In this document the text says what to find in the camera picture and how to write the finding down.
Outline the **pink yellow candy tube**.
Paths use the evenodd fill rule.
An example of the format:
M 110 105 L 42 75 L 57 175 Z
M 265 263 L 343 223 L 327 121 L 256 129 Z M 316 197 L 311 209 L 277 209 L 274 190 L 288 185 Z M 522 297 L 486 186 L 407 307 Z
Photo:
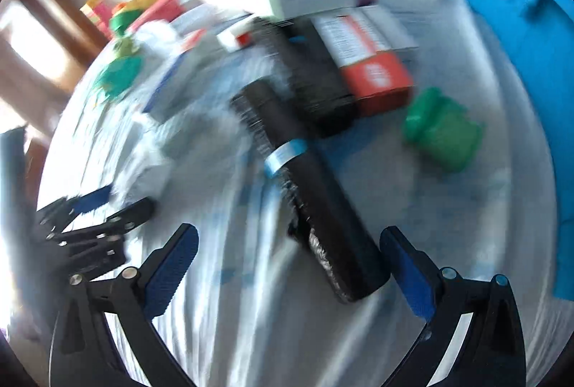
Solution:
M 113 33 L 110 29 L 112 12 L 104 0 L 86 0 L 81 11 L 108 40 L 112 39 Z

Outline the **green yellow duck plush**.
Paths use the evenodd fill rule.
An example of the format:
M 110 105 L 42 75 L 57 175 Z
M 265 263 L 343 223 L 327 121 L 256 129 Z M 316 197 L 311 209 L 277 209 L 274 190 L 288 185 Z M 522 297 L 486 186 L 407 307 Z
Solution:
M 120 2 L 112 10 L 109 27 L 115 37 L 123 37 L 130 25 L 157 0 L 130 0 Z

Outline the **green one-eyed monster plush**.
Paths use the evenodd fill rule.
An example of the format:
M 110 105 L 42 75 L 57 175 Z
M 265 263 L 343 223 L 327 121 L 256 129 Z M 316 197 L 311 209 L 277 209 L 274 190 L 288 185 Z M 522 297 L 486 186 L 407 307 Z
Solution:
M 139 44 L 130 35 L 116 38 L 113 45 L 113 51 L 116 59 L 131 57 L 139 52 Z

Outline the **red white medicine box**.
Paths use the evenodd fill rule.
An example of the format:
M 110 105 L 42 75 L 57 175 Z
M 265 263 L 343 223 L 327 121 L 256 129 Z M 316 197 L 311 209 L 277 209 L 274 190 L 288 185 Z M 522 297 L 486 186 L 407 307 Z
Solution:
M 380 5 L 314 15 L 311 22 L 364 116 L 405 106 L 414 89 L 408 64 L 417 43 Z

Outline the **green tissue pack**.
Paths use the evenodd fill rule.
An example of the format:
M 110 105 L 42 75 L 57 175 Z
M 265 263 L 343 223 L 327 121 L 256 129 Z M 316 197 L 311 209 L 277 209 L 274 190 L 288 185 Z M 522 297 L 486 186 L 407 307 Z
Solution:
M 100 71 L 94 86 L 106 97 L 116 98 L 131 87 L 141 66 L 142 59 L 138 55 L 114 59 Z

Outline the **blue folding storage crate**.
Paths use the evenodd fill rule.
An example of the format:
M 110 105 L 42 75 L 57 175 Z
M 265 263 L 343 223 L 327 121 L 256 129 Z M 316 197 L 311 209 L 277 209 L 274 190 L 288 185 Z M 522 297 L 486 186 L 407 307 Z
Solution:
M 554 294 L 573 298 L 573 0 L 467 0 L 495 32 L 538 113 L 556 178 Z

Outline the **light blue tablecloth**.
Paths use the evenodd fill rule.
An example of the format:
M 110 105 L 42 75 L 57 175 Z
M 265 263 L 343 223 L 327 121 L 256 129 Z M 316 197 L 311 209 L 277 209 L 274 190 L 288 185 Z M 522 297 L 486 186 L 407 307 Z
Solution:
M 554 172 L 522 81 L 466 0 L 380 0 L 418 48 L 414 80 L 438 87 L 485 125 L 478 155 L 444 173 L 401 139 L 403 113 L 364 118 L 321 147 L 372 235 L 396 225 L 437 265 L 488 280 L 507 275 L 522 320 L 529 384 L 569 337 L 552 297 Z M 422 323 L 394 282 L 361 302 L 335 296 L 314 258 L 287 234 L 291 211 L 228 106 L 272 73 L 249 48 L 194 79 L 189 148 L 153 221 L 131 235 L 139 264 L 183 222 L 199 250 L 156 325 L 200 386 L 379 386 Z

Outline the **black garbage bag roll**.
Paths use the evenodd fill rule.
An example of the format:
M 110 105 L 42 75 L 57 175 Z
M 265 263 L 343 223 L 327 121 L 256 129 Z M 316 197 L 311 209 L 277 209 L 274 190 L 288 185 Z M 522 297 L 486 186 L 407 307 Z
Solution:
M 351 206 L 313 136 L 264 79 L 245 85 L 231 107 L 277 177 L 296 218 L 289 235 L 306 247 L 344 302 L 357 302 L 389 279 L 387 264 Z

